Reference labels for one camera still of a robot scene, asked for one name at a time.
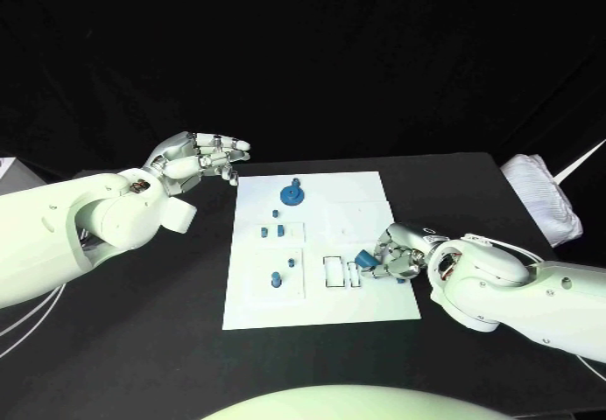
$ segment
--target white cloth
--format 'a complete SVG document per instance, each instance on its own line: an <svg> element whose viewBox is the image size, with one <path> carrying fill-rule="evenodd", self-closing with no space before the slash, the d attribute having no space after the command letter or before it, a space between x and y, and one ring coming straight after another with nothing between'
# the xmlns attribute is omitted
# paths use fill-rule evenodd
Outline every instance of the white cloth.
<svg viewBox="0 0 606 420"><path fill-rule="evenodd" d="M516 155L501 167L553 247L584 235L579 216L540 155Z"/></svg>

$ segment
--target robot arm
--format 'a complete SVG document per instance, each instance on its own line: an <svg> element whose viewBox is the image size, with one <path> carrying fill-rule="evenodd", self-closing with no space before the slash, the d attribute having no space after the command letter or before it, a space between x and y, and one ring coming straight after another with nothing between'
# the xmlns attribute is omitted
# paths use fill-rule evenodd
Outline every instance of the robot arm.
<svg viewBox="0 0 606 420"><path fill-rule="evenodd" d="M474 234L449 240L432 229L402 224L379 239L379 258L382 250L389 262L363 274L412 279L428 269L432 300L468 328L487 333L503 323L545 346L606 362L606 269L545 262ZM529 265L513 253L530 258ZM415 270L400 271L408 266Z"/></svg>
<svg viewBox="0 0 606 420"><path fill-rule="evenodd" d="M249 143L181 133L142 169L100 174L0 197L0 308L51 291L112 256L142 247L159 227L185 233L197 208L175 195L204 176L239 184L231 163Z"/></svg>

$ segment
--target black table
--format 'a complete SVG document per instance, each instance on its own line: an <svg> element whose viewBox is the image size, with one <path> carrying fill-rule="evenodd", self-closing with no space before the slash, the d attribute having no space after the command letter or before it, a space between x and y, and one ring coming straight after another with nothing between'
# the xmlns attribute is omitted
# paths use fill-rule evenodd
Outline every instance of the black table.
<svg viewBox="0 0 606 420"><path fill-rule="evenodd" d="M485 235L553 258L485 154L239 170L380 171L396 220ZM200 419L253 396L335 383L421 389L513 415L606 405L606 385L575 356L506 325L493 333L467 329L431 302L425 276L413 281L423 320L223 331L237 189L210 178L184 199L198 207L188 234L162 229L142 249L76 280L0 360L2 418Z"/></svg>

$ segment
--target white board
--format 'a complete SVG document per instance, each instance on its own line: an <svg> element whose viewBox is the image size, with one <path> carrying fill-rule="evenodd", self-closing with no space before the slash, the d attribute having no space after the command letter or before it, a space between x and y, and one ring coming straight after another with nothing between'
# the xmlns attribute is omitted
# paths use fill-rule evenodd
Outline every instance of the white board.
<svg viewBox="0 0 606 420"><path fill-rule="evenodd" d="M294 178L307 198L286 206L281 191ZM224 330L421 319L410 282L363 277L351 263L393 221L379 172L240 178ZM328 268L325 257L340 257Z"/></svg>

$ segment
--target white paper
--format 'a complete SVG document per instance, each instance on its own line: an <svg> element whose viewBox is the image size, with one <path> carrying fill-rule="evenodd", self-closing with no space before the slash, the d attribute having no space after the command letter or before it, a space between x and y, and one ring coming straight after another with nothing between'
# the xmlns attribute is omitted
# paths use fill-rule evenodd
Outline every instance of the white paper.
<svg viewBox="0 0 606 420"><path fill-rule="evenodd" d="M307 198L286 206L281 191L294 178ZM421 319L410 282L351 278L348 263L363 249L373 251L393 221L379 172L240 178L224 330ZM276 237L278 224L283 237ZM344 287L327 285L325 256L341 257Z"/></svg>

